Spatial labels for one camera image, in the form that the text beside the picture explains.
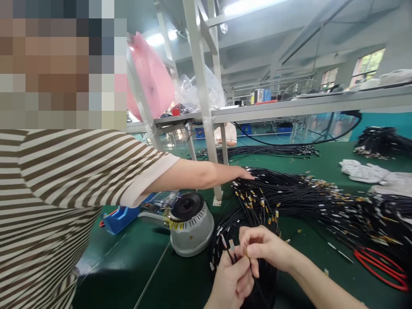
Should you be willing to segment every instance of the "white sleeve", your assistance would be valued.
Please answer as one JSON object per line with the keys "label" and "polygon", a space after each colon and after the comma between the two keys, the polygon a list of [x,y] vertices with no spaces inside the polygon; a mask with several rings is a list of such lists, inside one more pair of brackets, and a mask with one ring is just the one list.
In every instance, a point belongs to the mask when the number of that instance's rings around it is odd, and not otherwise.
{"label": "white sleeve", "polygon": [[237,132],[236,132],[236,127],[232,125],[231,130],[230,130],[230,139],[233,141],[237,141]]}

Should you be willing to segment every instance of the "plastic bag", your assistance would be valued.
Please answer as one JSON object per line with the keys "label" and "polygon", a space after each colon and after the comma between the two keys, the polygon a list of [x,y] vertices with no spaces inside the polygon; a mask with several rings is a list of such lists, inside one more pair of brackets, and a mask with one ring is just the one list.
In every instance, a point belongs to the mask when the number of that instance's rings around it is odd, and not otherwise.
{"label": "plastic bag", "polygon": [[[142,84],[153,118],[159,118],[172,104],[175,89],[162,59],[136,32],[134,43],[129,43],[133,62]],[[140,121],[142,117],[127,81],[127,108]]]}
{"label": "plastic bag", "polygon": [[[221,107],[226,106],[222,85],[206,65],[205,70],[210,109],[220,109]],[[196,76],[189,79],[186,75],[182,75],[179,78],[179,85],[175,94],[175,102],[181,103],[190,113],[200,111]]]}

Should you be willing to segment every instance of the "teal wall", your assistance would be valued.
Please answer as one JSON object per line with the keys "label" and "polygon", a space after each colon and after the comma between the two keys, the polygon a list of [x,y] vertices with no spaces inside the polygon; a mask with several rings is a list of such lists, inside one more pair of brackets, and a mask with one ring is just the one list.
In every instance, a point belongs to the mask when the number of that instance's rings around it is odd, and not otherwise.
{"label": "teal wall", "polygon": [[362,121],[353,130],[350,140],[356,141],[366,127],[395,127],[399,135],[412,139],[412,112],[363,113]]}

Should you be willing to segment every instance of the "electronic equipment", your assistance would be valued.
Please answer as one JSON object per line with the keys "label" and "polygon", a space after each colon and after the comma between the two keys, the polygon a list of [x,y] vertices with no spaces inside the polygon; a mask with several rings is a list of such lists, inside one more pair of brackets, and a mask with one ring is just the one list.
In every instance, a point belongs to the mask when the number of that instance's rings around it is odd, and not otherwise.
{"label": "electronic equipment", "polygon": [[177,196],[171,205],[164,205],[164,209],[163,214],[144,211],[139,218],[169,229],[172,247],[182,257],[192,257],[207,247],[215,221],[200,194]]}

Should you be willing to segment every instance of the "blue crate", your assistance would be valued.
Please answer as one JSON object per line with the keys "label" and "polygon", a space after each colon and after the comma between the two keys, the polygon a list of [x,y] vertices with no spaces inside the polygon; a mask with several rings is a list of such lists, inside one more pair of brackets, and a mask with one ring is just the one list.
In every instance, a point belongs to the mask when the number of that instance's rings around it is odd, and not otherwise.
{"label": "blue crate", "polygon": [[286,133],[289,132],[289,134],[282,134],[283,136],[290,136],[292,133],[292,128],[291,127],[279,127],[277,130],[277,133]]}
{"label": "blue crate", "polygon": [[205,138],[205,132],[203,131],[203,128],[195,128],[195,130],[197,138]]}

